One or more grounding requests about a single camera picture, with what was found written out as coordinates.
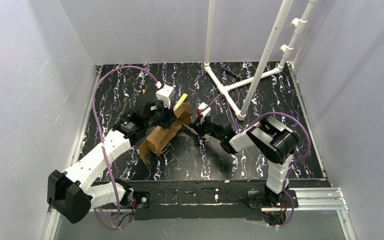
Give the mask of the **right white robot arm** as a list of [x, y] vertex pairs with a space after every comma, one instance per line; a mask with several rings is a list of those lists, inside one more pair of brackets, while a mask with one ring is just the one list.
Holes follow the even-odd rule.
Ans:
[[220, 141], [221, 148], [234, 155], [257, 147], [268, 161], [268, 177], [263, 190], [249, 190], [240, 200], [256, 209], [285, 202], [289, 190], [290, 164], [299, 139], [296, 134], [272, 116], [264, 117], [250, 128], [235, 132], [224, 115], [199, 117], [191, 123], [199, 136], [208, 135]]

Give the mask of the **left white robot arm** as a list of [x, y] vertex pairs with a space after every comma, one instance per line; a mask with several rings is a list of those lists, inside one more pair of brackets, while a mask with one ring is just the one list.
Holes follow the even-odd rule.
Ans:
[[181, 115], [179, 107], [179, 104], [166, 107], [162, 100], [157, 100], [146, 103], [143, 112], [131, 110], [123, 114], [80, 161], [48, 176], [47, 203], [72, 224], [81, 221], [92, 208], [121, 204], [125, 184], [93, 185], [93, 182], [105, 169], [110, 170], [114, 160], [144, 138], [148, 129], [171, 127]]

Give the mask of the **brown cardboard box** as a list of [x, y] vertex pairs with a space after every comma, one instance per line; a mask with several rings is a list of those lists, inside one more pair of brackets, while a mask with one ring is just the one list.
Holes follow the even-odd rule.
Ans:
[[192, 123], [192, 114], [189, 109], [192, 104], [183, 102], [174, 112], [178, 119], [169, 127], [162, 128], [157, 126], [141, 143], [138, 147], [140, 158], [145, 165], [148, 165], [146, 156], [152, 152], [154, 154], [161, 154], [163, 149], [168, 145], [172, 138], [178, 133], [183, 124], [190, 126]]

